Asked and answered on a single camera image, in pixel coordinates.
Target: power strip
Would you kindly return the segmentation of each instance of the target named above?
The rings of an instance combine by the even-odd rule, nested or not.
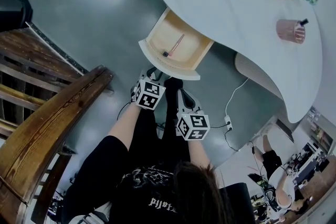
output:
[[[228,131],[232,131],[233,127],[232,127],[232,121],[230,119],[230,116],[229,115],[225,116],[224,121],[225,121],[225,124],[226,124],[226,126],[225,126],[226,129]]]

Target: pink glass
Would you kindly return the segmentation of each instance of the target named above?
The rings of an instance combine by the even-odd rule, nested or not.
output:
[[[306,29],[299,20],[278,20],[277,33],[279,38],[302,44],[306,37]]]

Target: glossy floor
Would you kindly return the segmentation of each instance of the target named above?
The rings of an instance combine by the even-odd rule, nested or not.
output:
[[[149,65],[138,41],[148,35],[165,3],[162,0],[29,1],[34,9],[33,23],[66,53],[88,70],[103,64],[115,72],[114,95],[102,94],[69,135],[68,143],[78,154],[72,158],[60,183],[66,188],[68,179],[113,126],[141,69]],[[234,54],[215,44],[197,69],[201,80],[184,83],[200,100],[212,126],[223,124],[225,105],[232,91],[245,80],[235,70]],[[267,90],[248,81],[228,107],[233,123],[233,131],[227,135],[231,146],[241,148],[276,113],[280,103]],[[155,112],[157,122],[164,122],[165,109],[163,99]],[[234,154],[222,129],[212,129],[203,144],[216,166]]]

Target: open drawer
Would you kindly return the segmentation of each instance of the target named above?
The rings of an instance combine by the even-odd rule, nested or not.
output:
[[[199,80],[195,69],[213,43],[167,8],[139,45],[147,59],[162,72],[183,80]],[[165,57],[164,52],[174,47],[174,52]]]

